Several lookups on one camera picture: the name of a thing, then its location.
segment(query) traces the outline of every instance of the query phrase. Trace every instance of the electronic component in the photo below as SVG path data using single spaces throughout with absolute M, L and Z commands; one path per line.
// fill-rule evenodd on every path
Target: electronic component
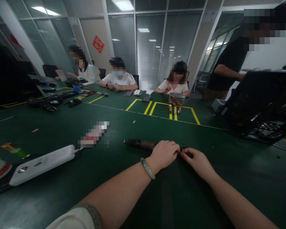
M 152 93 L 153 93 L 153 90 L 147 90 L 147 91 L 146 91 L 146 94 L 147 94 L 147 95 L 151 95 Z
M 82 94 L 82 96 L 88 97 L 88 96 L 93 95 L 95 93 L 96 93 L 96 91 L 89 91 L 87 94 Z
M 135 90 L 133 95 L 140 95 L 141 90 Z
M 185 101 L 185 96 L 183 94 L 179 94 L 179 93 L 170 93 L 169 94 L 169 99 L 168 99 L 168 103 L 169 104 L 173 104 L 174 102 L 172 101 L 171 97 L 174 97 L 177 101 L 179 101 L 181 104 L 184 103 Z
M 145 96 L 144 99 L 142 99 L 142 102 L 149 102 L 151 99 L 152 99 L 151 96 L 147 95 L 147 96 Z
M 87 82 L 87 83 L 83 83 L 83 86 L 89 86 L 89 85 L 93 85 L 95 84 L 94 82 Z
M 127 91 L 124 93 L 124 96 L 131 96 L 133 94 L 133 90 Z
M 67 102 L 65 105 L 68 105 L 68 107 L 75 107 L 78 104 L 80 104 L 82 102 L 82 98 L 75 98 L 70 100 L 69 102 Z
M 101 97 L 101 96 L 105 96 L 105 97 L 107 97 L 107 96 L 108 96 L 108 93 L 106 93 L 106 92 L 102 92 L 102 93 L 99 95 L 99 97 Z

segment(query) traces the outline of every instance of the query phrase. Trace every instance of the white t-shirt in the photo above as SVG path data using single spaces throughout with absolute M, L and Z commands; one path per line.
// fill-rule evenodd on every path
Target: white t-shirt
M 91 64 L 88 64 L 88 67 L 86 68 L 86 71 L 80 71 L 78 68 L 78 79 L 84 78 L 88 82 L 99 82 L 101 78 L 99 77 L 99 73 L 95 69 L 95 67 Z
M 171 83 L 168 80 L 164 80 L 162 82 L 162 84 L 159 85 L 158 88 L 160 88 L 160 90 L 164 90 L 168 85 L 172 86 Z M 173 90 L 171 89 L 171 91 L 167 92 L 166 94 L 170 94 L 170 93 L 179 93 L 182 94 L 186 91 L 188 91 L 188 86 L 187 84 L 178 84 L 177 87 Z
M 133 85 L 136 82 L 134 81 L 134 78 L 131 74 L 125 72 L 123 74 L 123 78 L 122 79 L 118 79 L 115 75 L 109 73 L 105 78 L 102 79 L 105 83 L 108 84 L 113 84 L 113 85 L 120 85 L 120 86 L 129 86 L 129 85 Z

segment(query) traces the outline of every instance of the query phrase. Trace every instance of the face mask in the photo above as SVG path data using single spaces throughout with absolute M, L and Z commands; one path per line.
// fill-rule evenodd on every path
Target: face mask
M 120 72 L 120 71 L 112 71 L 111 72 L 114 76 L 121 78 L 123 76 L 124 72 Z

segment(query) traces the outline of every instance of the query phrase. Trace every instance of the wire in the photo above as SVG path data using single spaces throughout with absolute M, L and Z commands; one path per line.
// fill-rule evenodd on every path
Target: wire
M 182 103 L 179 102 L 174 96 L 169 97 L 171 99 L 171 101 L 175 104 L 175 106 L 179 105 L 179 110 L 177 111 L 177 114 L 181 113 L 181 107 L 182 107 Z

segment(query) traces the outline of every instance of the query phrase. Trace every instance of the black office chair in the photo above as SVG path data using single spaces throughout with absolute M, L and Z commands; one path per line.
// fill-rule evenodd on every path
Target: black office chair
M 33 65 L 29 61 L 18 61 L 18 65 L 29 75 L 37 75 Z
M 58 68 L 55 65 L 43 65 L 42 68 L 44 69 L 44 73 L 46 77 L 55 78 L 58 76 L 55 70 Z
M 133 75 L 134 81 L 136 81 L 137 85 L 138 85 L 138 89 L 139 87 L 139 75 Z
M 102 79 L 105 78 L 105 76 L 106 76 L 106 69 L 99 68 L 99 71 L 100 71 L 99 77 L 100 77 L 101 80 L 102 80 Z

